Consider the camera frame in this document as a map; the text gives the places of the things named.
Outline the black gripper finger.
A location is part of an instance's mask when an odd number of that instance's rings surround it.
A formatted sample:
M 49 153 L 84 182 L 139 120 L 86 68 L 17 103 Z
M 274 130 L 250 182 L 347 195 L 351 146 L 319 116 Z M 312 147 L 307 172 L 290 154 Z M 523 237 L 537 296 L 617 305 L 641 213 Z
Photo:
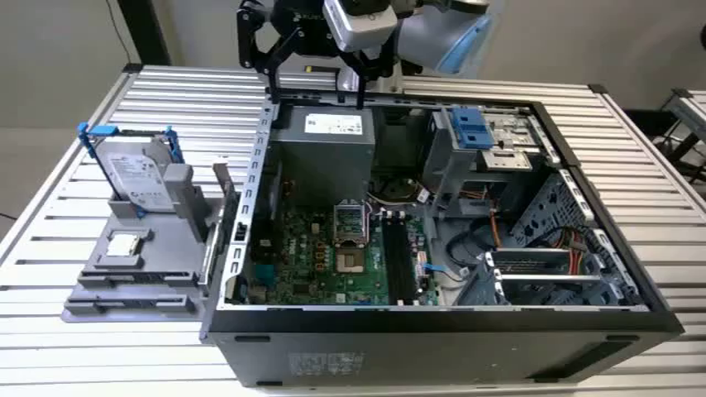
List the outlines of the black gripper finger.
M 366 84 L 392 75 L 394 53 L 388 50 L 382 50 L 379 57 L 371 60 L 363 51 L 340 52 L 340 58 L 359 77 L 356 108 L 362 110 L 366 99 Z
M 239 63 L 246 69 L 255 69 L 267 77 L 271 102 L 280 103 L 278 70 L 283 62 L 295 53 L 303 38 L 302 27 L 284 28 L 280 36 L 267 51 L 258 48 L 256 32 L 264 23 L 271 21 L 275 8 L 268 8 L 260 1 L 243 1 L 236 11 L 236 32 L 239 40 Z

